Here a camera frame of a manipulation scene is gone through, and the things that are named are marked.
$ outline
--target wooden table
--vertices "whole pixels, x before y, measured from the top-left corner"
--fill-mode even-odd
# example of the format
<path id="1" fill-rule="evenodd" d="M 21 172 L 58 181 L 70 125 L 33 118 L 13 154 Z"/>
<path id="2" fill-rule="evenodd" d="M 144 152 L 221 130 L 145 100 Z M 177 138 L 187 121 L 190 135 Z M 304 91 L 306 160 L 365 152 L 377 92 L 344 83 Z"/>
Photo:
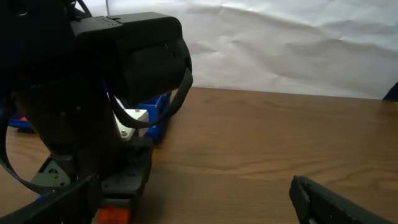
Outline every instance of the wooden table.
<path id="1" fill-rule="evenodd" d="M 7 135 L 30 179 L 48 152 Z M 293 175 L 306 175 L 398 223 L 398 105 L 377 100 L 194 88 L 172 118 L 134 223 L 298 223 Z M 0 215 L 36 198 L 3 169 Z"/>

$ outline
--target orange block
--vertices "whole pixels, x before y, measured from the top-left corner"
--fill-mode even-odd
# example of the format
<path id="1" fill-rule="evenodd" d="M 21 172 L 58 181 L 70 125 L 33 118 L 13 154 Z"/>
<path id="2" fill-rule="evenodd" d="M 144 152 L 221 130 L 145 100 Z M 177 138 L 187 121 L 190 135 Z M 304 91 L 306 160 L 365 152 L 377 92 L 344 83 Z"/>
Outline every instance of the orange block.
<path id="1" fill-rule="evenodd" d="M 130 222 L 131 211 L 125 208 L 102 208 L 99 210 L 99 224 L 128 224 Z"/>

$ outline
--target white backdrop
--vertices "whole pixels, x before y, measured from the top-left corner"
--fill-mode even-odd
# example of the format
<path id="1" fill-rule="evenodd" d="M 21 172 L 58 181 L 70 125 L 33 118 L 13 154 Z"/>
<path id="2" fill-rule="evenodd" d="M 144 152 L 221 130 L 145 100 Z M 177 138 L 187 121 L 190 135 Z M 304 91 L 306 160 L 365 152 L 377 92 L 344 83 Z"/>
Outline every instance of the white backdrop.
<path id="1" fill-rule="evenodd" d="M 182 23 L 195 86 L 381 99 L 398 81 L 396 0 L 108 0 L 146 11 Z"/>

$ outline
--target blue object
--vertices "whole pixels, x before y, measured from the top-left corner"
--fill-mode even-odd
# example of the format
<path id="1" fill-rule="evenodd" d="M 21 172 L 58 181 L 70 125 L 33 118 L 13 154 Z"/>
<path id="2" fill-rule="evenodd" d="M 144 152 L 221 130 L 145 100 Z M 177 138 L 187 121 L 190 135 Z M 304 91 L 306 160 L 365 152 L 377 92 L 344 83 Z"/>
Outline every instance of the blue object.
<path id="1" fill-rule="evenodd" d="M 171 93 L 164 94 L 154 100 L 149 100 L 135 106 L 135 109 L 147 110 L 149 115 L 149 122 L 153 122 L 157 120 L 170 107 L 170 96 Z M 153 125 L 152 127 L 148 128 L 145 136 L 148 138 L 152 138 L 154 143 L 159 143 L 165 133 L 166 126 L 167 121 L 157 125 Z"/>

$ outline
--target wire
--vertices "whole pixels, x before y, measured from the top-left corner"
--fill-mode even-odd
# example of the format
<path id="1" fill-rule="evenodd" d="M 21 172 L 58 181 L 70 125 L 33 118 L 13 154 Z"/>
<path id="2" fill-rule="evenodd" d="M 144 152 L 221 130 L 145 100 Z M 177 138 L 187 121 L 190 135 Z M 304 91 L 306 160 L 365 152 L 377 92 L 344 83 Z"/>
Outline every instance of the wire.
<path id="1" fill-rule="evenodd" d="M 84 12 L 86 13 L 86 15 L 87 15 L 88 17 L 93 17 L 93 16 L 91 15 L 90 10 L 87 8 L 85 2 L 83 2 L 83 0 L 77 0 L 77 2 L 79 3 L 79 5 L 81 6 L 81 8 L 84 10 Z"/>

